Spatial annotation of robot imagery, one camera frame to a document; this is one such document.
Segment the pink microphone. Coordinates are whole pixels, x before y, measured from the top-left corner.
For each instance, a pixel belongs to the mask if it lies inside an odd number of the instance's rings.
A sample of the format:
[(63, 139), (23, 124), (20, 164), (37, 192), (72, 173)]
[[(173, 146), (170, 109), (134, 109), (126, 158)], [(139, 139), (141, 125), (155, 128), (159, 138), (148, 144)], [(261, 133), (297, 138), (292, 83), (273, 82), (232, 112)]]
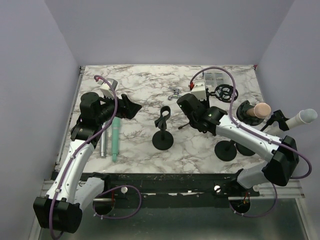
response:
[(271, 107), (264, 102), (258, 103), (253, 108), (246, 111), (246, 114), (251, 117), (256, 117), (259, 119), (264, 119), (268, 117), (271, 113)]

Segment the black tripod shock-mount stand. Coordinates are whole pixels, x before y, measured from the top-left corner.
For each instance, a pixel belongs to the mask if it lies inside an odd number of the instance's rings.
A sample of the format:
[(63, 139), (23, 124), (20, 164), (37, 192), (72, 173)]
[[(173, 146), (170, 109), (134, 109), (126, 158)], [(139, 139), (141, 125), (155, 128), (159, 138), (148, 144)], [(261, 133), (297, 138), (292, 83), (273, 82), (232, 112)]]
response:
[(232, 98), (237, 99), (239, 93), (233, 93), (234, 88), (228, 84), (221, 84), (214, 91), (209, 91), (206, 87), (207, 99), (200, 101), (193, 94), (187, 93), (177, 100), (177, 105), (182, 112), (187, 116), (189, 125), (201, 133), (210, 132), (216, 133), (217, 121), (213, 121), (212, 112), (210, 109), (209, 97), (216, 97), (223, 103), (230, 103)]

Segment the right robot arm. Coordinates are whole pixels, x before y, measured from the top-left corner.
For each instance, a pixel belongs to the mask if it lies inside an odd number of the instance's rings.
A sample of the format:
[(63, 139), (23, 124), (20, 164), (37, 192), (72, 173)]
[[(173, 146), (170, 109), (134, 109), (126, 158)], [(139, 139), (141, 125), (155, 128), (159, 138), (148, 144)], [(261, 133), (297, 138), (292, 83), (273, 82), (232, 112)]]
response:
[(191, 93), (183, 95), (176, 103), (189, 119), (192, 128), (235, 141), (264, 160), (264, 163), (238, 172), (236, 180), (230, 183), (230, 191), (234, 195), (241, 196), (253, 186), (267, 182), (281, 187), (287, 185), (299, 163), (294, 138), (279, 138), (261, 132), (235, 120), (230, 113), (219, 107), (205, 107)]

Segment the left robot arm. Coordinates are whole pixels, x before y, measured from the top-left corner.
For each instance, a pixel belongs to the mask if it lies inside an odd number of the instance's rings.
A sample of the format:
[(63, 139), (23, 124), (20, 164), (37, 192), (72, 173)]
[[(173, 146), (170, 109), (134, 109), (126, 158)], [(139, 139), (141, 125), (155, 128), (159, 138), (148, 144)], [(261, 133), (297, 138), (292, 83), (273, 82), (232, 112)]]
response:
[(80, 98), (80, 116), (71, 130), (71, 142), (63, 165), (44, 197), (37, 197), (33, 209), (39, 225), (51, 232), (75, 233), (84, 210), (94, 198), (107, 197), (111, 185), (107, 177), (95, 173), (79, 187), (85, 165), (115, 117), (133, 119), (142, 108), (127, 95), (104, 98), (87, 92)]

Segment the grey mesh microphone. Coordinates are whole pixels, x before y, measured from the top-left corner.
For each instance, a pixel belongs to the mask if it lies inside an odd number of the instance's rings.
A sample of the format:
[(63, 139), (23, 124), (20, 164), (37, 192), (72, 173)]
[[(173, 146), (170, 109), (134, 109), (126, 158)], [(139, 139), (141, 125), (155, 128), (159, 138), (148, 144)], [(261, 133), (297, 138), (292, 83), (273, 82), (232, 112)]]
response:
[(105, 129), (99, 140), (99, 154), (101, 158), (106, 158), (107, 156), (107, 146), (108, 146), (108, 132)]

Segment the black round-base mic stand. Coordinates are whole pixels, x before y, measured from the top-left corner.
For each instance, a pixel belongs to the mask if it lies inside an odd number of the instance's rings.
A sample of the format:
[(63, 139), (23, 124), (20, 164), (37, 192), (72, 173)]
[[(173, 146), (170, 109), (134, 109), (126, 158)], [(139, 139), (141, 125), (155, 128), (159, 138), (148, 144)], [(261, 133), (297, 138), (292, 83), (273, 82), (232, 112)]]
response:
[(171, 108), (169, 106), (163, 106), (160, 109), (160, 117), (154, 121), (155, 127), (159, 128), (153, 137), (153, 146), (161, 151), (168, 150), (174, 143), (173, 135), (167, 131), (167, 120), (171, 116)]

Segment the black stand of pink microphone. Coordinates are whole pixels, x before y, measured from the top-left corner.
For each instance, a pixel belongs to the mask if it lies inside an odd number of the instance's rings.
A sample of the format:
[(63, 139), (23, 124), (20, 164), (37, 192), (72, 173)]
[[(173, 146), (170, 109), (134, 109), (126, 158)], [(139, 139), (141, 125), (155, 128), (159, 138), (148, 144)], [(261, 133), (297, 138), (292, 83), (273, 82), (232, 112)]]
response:
[[(245, 124), (250, 126), (257, 126), (261, 124), (264, 121), (264, 118), (258, 118), (256, 116), (250, 116), (247, 114), (247, 111), (253, 108), (254, 106), (251, 105), (248, 100), (242, 102), (236, 111), (237, 118), (241, 122), (244, 122)], [(247, 157), (251, 157), (255, 154), (250, 149), (242, 146), (241, 144), (233, 140), (219, 141), (214, 148), (214, 152), (216, 156), (224, 162), (232, 161), (236, 157), (238, 152), (241, 155), (247, 156)]]

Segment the teal microphone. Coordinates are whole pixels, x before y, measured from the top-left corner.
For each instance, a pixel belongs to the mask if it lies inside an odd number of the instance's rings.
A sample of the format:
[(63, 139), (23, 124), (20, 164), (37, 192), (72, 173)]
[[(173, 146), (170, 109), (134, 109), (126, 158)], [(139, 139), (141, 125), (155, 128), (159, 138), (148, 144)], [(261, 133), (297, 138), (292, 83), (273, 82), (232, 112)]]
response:
[(119, 132), (121, 128), (121, 119), (115, 117), (112, 121), (112, 135), (111, 135), (111, 155), (112, 161), (115, 163), (119, 154)]

